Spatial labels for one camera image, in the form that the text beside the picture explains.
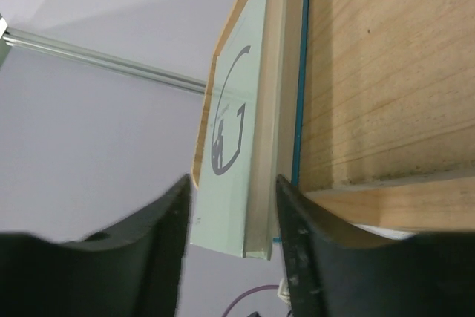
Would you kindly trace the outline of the pale green Gatsby book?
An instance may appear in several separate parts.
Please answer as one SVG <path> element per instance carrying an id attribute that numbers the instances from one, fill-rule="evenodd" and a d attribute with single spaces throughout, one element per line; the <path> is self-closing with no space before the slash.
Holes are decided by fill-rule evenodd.
<path id="1" fill-rule="evenodd" d="M 269 0 L 246 0 L 217 55 L 190 242 L 245 256 L 258 85 Z"/>

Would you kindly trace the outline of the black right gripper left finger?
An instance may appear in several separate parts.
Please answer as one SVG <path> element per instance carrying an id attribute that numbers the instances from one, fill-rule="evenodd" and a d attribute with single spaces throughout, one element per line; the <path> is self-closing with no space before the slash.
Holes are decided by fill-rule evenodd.
<path id="1" fill-rule="evenodd" d="M 186 254 L 191 183 L 83 241 L 1 234 L 3 316 L 174 316 Z"/>

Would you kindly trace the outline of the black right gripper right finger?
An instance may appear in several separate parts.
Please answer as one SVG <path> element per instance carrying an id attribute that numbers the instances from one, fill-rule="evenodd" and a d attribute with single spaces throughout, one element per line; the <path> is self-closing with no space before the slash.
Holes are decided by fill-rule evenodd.
<path id="1" fill-rule="evenodd" d="M 281 246 L 295 316 L 472 316 L 474 234 L 393 240 L 275 181 Z"/>

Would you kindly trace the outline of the blue 20000 Leagues book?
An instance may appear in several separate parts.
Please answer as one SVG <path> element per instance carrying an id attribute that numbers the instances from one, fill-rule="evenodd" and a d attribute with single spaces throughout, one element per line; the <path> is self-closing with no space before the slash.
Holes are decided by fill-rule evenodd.
<path id="1" fill-rule="evenodd" d="M 299 181 L 309 0 L 284 0 L 279 58 L 275 173 Z"/>

